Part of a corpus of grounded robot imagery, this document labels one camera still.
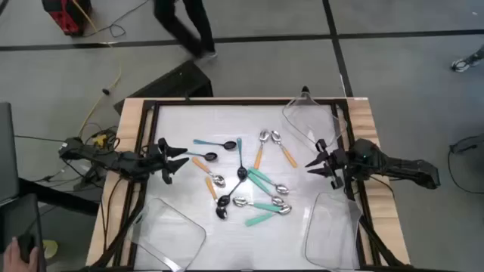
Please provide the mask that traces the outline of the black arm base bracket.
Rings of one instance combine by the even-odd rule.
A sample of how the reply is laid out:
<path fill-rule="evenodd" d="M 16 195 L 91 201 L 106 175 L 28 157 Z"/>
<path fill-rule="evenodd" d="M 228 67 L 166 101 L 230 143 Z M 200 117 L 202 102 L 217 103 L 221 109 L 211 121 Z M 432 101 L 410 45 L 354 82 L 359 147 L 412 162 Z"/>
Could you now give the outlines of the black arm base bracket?
<path fill-rule="evenodd" d="M 81 177 L 79 183 L 73 186 L 75 191 L 86 189 L 92 185 L 94 187 L 100 187 L 100 182 L 105 180 L 105 170 L 99 165 L 93 164 L 89 170 Z"/>

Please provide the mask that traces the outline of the white table sheet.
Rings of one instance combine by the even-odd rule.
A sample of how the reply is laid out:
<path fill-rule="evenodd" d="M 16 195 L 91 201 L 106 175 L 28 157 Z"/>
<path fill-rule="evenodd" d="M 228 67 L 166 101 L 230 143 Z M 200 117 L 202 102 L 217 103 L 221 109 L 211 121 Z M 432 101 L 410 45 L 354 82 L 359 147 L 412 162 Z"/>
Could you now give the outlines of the white table sheet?
<path fill-rule="evenodd" d="M 206 166 L 225 179 L 225 187 L 217 187 L 212 178 L 187 162 L 173 176 L 172 184 L 165 184 L 160 174 L 150 177 L 146 200 L 159 198 L 187 216 L 206 231 L 206 240 L 199 254 L 187 270 L 320 270 L 304 256 L 306 231 L 312 207 L 320 193 L 343 193 L 333 189 L 331 180 L 308 173 L 305 167 L 317 155 L 315 147 L 309 148 L 295 138 L 282 120 L 283 106 L 162 106 L 155 123 L 156 138 L 165 138 L 171 146 L 185 147 L 194 153 L 213 151 L 218 154 L 215 162 Z M 252 227 L 245 220 L 264 215 L 268 211 L 252 206 L 238 207 L 232 200 L 243 197 L 249 202 L 272 204 L 271 198 L 249 178 L 249 168 L 260 146 L 259 134 L 269 131 L 258 168 L 276 184 L 283 184 L 288 195 L 279 194 L 269 183 L 260 181 L 292 206 L 287 215 L 272 218 Z M 271 139 L 271 131 L 281 135 L 282 144 L 296 160 L 293 168 L 281 148 Z M 205 183 L 209 177 L 218 199 L 228 194 L 239 182 L 240 166 L 237 147 L 225 150 L 214 145 L 194 144 L 193 139 L 224 143 L 242 139 L 243 165 L 247 178 L 231 195 L 225 206 L 228 217 L 216 215 L 216 203 Z"/>

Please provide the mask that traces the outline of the orange-handled silver spoon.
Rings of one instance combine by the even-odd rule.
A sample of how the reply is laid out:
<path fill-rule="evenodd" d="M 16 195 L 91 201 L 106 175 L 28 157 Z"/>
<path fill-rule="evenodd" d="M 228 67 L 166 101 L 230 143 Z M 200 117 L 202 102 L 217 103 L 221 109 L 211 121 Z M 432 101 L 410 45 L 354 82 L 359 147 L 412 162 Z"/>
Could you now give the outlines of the orange-handled silver spoon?
<path fill-rule="evenodd" d="M 254 162 L 254 168 L 255 169 L 258 169 L 259 166 L 260 166 L 260 163 L 261 163 L 261 160 L 262 160 L 263 147 L 264 147 L 264 144 L 268 141 L 269 136 L 270 136 L 270 134 L 269 134 L 269 131 L 267 129 L 262 130 L 259 134 L 260 146 L 259 146 L 259 149 L 258 149 L 258 153 L 256 155 L 256 160 Z"/>
<path fill-rule="evenodd" d="M 211 181 L 211 179 L 209 177 L 205 177 L 205 183 L 207 185 L 207 188 L 208 190 L 210 191 L 210 194 L 213 198 L 213 200 L 215 201 L 216 203 L 216 215 L 222 219 L 222 220 L 226 220 L 227 217 L 228 217 L 228 214 L 227 214 L 227 211 L 226 211 L 226 208 L 224 206 L 220 206 L 218 204 L 218 197 L 216 195 L 216 191 L 213 187 L 213 183 Z"/>
<path fill-rule="evenodd" d="M 282 144 L 281 135 L 277 131 L 271 131 L 271 139 L 281 148 L 283 154 L 286 156 L 288 162 L 293 168 L 297 167 L 296 160 L 292 157 L 288 149 Z"/>
<path fill-rule="evenodd" d="M 209 168 L 204 165 L 198 158 L 192 157 L 191 161 L 204 172 L 206 172 L 213 180 L 213 183 L 217 187 L 225 187 L 225 179 L 221 175 L 217 175 L 209 170 Z"/>

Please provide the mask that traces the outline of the black computer mouse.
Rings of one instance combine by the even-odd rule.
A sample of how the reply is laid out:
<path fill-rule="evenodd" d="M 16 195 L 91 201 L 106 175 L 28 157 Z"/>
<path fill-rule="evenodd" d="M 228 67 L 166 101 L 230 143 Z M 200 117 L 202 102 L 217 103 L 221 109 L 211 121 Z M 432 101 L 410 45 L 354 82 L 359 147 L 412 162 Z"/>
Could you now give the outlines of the black computer mouse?
<path fill-rule="evenodd" d="M 36 247 L 35 237 L 30 233 L 19 235 L 17 242 L 20 248 L 20 258 L 23 262 L 29 264 L 31 251 Z"/>

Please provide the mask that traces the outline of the black floor beam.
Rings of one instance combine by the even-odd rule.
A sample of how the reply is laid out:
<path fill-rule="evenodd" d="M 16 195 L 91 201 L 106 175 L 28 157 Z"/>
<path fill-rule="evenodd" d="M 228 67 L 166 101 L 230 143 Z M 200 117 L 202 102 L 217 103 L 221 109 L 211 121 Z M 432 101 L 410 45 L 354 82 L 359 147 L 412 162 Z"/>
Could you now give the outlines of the black floor beam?
<path fill-rule="evenodd" d="M 24 196 L 27 194 L 35 194 L 39 202 L 68 209 L 72 212 L 91 216 L 98 214 L 99 204 L 97 202 L 83 199 L 79 196 L 51 189 L 50 187 L 45 187 L 20 178 L 18 196 Z"/>

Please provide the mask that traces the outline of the dark side table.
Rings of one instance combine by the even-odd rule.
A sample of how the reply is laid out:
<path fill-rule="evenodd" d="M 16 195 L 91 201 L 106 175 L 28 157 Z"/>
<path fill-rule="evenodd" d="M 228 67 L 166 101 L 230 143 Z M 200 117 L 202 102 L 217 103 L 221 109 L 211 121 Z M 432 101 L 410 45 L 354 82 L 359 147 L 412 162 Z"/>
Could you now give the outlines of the dark side table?
<path fill-rule="evenodd" d="M 35 237 L 39 248 L 37 272 L 46 272 L 46 261 L 42 245 L 42 224 L 38 200 L 35 194 L 27 194 L 3 206 L 0 206 L 0 267 L 2 255 L 11 239 L 15 236 L 30 233 Z"/>

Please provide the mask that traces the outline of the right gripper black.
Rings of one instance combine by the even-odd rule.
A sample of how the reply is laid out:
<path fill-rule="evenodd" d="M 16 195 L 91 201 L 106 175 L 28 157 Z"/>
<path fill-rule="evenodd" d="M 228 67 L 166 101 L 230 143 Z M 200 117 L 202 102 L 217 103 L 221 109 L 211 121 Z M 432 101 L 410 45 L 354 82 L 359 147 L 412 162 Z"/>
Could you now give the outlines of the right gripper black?
<path fill-rule="evenodd" d="M 322 164 L 321 168 L 310 169 L 307 172 L 310 174 L 320 175 L 325 178 L 331 178 L 330 185 L 333 189 L 339 189 L 344 186 L 344 181 L 336 174 L 336 170 L 344 169 L 348 164 L 348 158 L 346 152 L 342 149 L 336 149 L 329 153 L 327 151 L 327 144 L 324 139 L 320 139 L 316 142 L 316 148 L 318 155 L 314 160 L 306 165 L 306 167 L 312 167 L 318 164 Z"/>

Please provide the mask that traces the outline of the person's foot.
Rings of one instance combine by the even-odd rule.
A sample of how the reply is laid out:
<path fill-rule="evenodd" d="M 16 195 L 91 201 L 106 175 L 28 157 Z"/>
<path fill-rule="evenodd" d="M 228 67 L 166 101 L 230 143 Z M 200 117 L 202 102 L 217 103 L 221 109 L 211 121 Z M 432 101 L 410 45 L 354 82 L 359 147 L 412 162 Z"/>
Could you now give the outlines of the person's foot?
<path fill-rule="evenodd" d="M 484 60 L 484 44 L 474 53 L 463 59 L 455 60 L 451 63 L 450 69 L 457 73 L 462 73 L 468 70 L 470 67 L 477 66 L 482 60 Z"/>

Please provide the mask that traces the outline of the yellow round floor object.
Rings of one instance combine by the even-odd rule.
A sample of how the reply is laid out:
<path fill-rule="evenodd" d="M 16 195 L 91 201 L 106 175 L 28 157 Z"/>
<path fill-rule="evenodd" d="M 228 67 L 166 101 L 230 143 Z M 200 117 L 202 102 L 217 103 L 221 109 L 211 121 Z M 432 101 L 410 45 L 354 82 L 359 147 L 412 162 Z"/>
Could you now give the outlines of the yellow round floor object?
<path fill-rule="evenodd" d="M 59 245 L 55 240 L 43 240 L 42 245 L 45 260 L 50 260 L 56 256 Z"/>

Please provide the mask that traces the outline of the clear plastic container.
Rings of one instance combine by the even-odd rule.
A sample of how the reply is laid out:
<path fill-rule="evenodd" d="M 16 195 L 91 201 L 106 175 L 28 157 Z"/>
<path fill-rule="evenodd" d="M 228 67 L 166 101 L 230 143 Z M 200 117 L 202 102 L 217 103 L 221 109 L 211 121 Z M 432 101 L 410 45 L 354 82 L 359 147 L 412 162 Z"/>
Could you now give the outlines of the clear plastic container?
<path fill-rule="evenodd" d="M 135 272 L 185 272 L 199 254 L 206 231 L 159 198 L 147 201 L 131 225 Z"/>
<path fill-rule="evenodd" d="M 282 108 L 284 127 L 299 141 L 313 148 L 316 142 L 324 139 L 327 146 L 337 144 L 341 137 L 341 123 L 338 106 L 326 101 L 317 102 L 311 95 L 303 97 L 301 93 Z"/>
<path fill-rule="evenodd" d="M 361 215 L 358 204 L 342 193 L 318 194 L 306 231 L 306 260 L 333 272 L 359 269 L 356 243 Z"/>

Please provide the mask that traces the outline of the red and black case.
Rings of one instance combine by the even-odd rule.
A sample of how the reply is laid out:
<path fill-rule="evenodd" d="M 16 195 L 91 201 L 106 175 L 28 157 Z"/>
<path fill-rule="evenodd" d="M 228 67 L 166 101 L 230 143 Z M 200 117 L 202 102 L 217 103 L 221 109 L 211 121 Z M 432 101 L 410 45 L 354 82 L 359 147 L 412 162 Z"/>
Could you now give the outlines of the red and black case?
<path fill-rule="evenodd" d="M 87 14 L 92 10 L 91 0 L 42 0 L 42 7 L 66 36 L 82 36 L 87 20 L 75 2 Z"/>

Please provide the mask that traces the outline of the black metal table frame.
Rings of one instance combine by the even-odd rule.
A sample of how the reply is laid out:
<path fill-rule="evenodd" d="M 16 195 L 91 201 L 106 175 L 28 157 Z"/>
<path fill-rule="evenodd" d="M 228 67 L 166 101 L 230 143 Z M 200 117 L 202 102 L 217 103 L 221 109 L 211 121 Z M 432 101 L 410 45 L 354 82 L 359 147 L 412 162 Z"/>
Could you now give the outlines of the black metal table frame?
<path fill-rule="evenodd" d="M 349 143 L 349 139 L 364 138 L 379 144 L 377 128 L 371 110 L 371 105 L 366 97 L 320 97 L 317 99 L 320 103 L 336 103 L 343 106 L 340 117 L 347 119 L 348 131 L 343 136 L 343 142 Z M 216 106 L 253 106 L 253 105 L 284 105 L 289 102 L 287 97 L 199 97 L 190 100 L 182 98 L 129 98 L 126 100 L 120 121 L 118 124 L 117 136 L 121 139 L 118 149 L 121 151 L 133 151 L 139 143 L 146 144 L 147 136 L 144 133 L 153 131 L 145 125 L 144 117 L 149 116 L 153 121 L 154 116 L 149 113 L 155 103 L 162 105 L 195 105 Z M 369 211 L 366 215 L 373 224 L 379 236 L 386 244 L 386 247 L 400 261 L 408 264 L 410 258 L 407 246 L 403 237 L 399 215 L 396 209 L 396 202 L 390 198 L 389 193 L 385 193 L 377 188 L 375 180 L 369 181 L 366 185 L 359 185 L 366 193 L 368 200 L 367 207 Z M 114 215 L 108 220 L 113 226 L 108 231 L 107 240 L 110 242 L 116 236 L 120 229 L 121 223 L 124 222 L 125 216 L 123 211 L 128 209 L 130 212 L 135 208 L 135 201 L 138 194 L 135 188 L 123 181 L 120 183 L 119 191 L 113 195 L 113 212 Z"/>

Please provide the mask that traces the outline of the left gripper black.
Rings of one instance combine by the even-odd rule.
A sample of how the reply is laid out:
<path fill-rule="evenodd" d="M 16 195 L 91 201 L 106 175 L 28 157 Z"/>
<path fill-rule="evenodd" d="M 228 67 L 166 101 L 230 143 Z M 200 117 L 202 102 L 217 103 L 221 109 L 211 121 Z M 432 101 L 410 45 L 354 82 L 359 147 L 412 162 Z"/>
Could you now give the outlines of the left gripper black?
<path fill-rule="evenodd" d="M 156 171 L 162 172 L 162 179 L 166 184 L 172 184 L 171 174 L 175 174 L 189 158 L 181 158 L 176 160 L 168 160 L 180 156 L 188 151 L 187 148 L 170 147 L 165 138 L 160 138 L 155 144 L 148 144 L 147 146 L 147 158 L 150 171 L 152 173 Z"/>

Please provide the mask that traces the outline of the blue-handled black spoon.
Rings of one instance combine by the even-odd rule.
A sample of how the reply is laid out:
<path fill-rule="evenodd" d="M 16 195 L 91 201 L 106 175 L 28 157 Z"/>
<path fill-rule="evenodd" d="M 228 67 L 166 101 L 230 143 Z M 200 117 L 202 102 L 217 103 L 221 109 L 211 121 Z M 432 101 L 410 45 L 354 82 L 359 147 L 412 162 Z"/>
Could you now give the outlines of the blue-handled black spoon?
<path fill-rule="evenodd" d="M 243 156 L 242 156 L 242 139 L 237 138 L 237 150 L 239 154 L 239 163 L 240 166 L 237 170 L 237 176 L 240 181 L 244 181 L 247 178 L 247 169 L 243 165 Z"/>
<path fill-rule="evenodd" d="M 226 141 L 224 143 L 216 143 L 216 142 L 193 139 L 193 143 L 194 144 L 202 144 L 202 145 L 220 146 L 220 147 L 223 147 L 225 150 L 234 150 L 237 147 L 237 143 L 235 141 Z"/>
<path fill-rule="evenodd" d="M 218 159 L 218 155 L 216 153 L 213 153 L 213 152 L 208 152 L 208 153 L 202 154 L 202 153 L 192 153 L 192 152 L 189 152 L 188 151 L 185 154 L 186 155 L 190 155 L 190 156 L 199 156 L 199 157 L 202 157 L 207 162 L 215 162 Z"/>
<path fill-rule="evenodd" d="M 217 201 L 218 207 L 227 206 L 231 201 L 231 195 L 235 192 L 237 188 L 239 188 L 240 185 L 242 185 L 243 182 L 245 182 L 245 180 L 246 179 L 240 179 L 239 182 L 234 186 L 234 188 L 228 194 L 221 196 Z"/>

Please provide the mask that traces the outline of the person's hand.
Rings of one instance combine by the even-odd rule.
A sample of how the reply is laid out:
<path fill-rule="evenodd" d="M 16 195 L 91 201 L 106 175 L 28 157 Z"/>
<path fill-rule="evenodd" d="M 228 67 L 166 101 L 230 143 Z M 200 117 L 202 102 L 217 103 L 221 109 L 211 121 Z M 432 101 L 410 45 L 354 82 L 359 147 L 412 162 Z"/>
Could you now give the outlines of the person's hand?
<path fill-rule="evenodd" d="M 38 263 L 39 248 L 34 247 L 29 254 L 29 262 L 25 262 L 16 237 L 12 238 L 3 254 L 3 272 L 37 272 Z"/>

